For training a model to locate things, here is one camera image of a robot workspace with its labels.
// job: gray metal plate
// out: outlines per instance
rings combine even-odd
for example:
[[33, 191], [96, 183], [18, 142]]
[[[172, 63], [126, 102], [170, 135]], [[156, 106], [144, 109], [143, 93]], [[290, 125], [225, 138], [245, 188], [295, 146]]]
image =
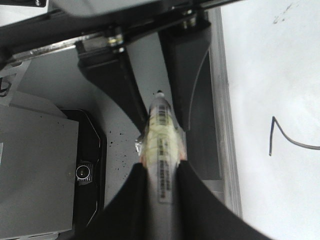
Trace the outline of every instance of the gray metal plate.
[[10, 106], [31, 110], [38, 113], [49, 114], [64, 119], [67, 118], [67, 116], [64, 115], [64, 113], [60, 111], [60, 109], [57, 108], [57, 106], [54, 105], [50, 100], [19, 91], [15, 92]]
[[0, 105], [0, 239], [72, 227], [78, 123]]

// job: gray surface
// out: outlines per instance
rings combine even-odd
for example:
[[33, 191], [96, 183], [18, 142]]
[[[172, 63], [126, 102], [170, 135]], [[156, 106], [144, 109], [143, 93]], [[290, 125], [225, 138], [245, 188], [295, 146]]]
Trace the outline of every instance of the gray surface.
[[[134, 75], [149, 107], [154, 94], [162, 90], [172, 105], [170, 85], [158, 38], [152, 34], [128, 47]], [[51, 100], [60, 108], [89, 111], [107, 136], [105, 204], [126, 180], [132, 165], [139, 161], [135, 139], [139, 131], [127, 115], [100, 89], [80, 73], [74, 49], [32, 60], [19, 91]]]
[[52, 0], [59, 8], [77, 17], [90, 17], [132, 8], [159, 0]]
[[235, 140], [231, 115], [229, 83], [226, 66], [221, 9], [209, 11], [212, 24], [210, 49], [214, 120], [217, 135], [218, 157], [224, 180], [225, 205], [237, 216], [242, 216], [241, 195], [236, 160]]
[[19, 91], [15, 92], [10, 106], [31, 110], [37, 113], [49, 114], [64, 119], [67, 118], [66, 115], [64, 115], [64, 113], [48, 99]]
[[78, 123], [0, 105], [0, 239], [72, 227]]

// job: barcode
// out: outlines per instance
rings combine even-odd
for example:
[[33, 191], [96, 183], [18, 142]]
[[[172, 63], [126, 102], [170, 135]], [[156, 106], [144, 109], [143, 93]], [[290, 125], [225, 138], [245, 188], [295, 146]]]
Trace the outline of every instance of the barcode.
[[157, 120], [159, 125], [167, 124], [167, 107], [160, 105], [158, 107]]
[[166, 137], [158, 138], [158, 200], [160, 203], [172, 203], [172, 186], [169, 156], [169, 143]]

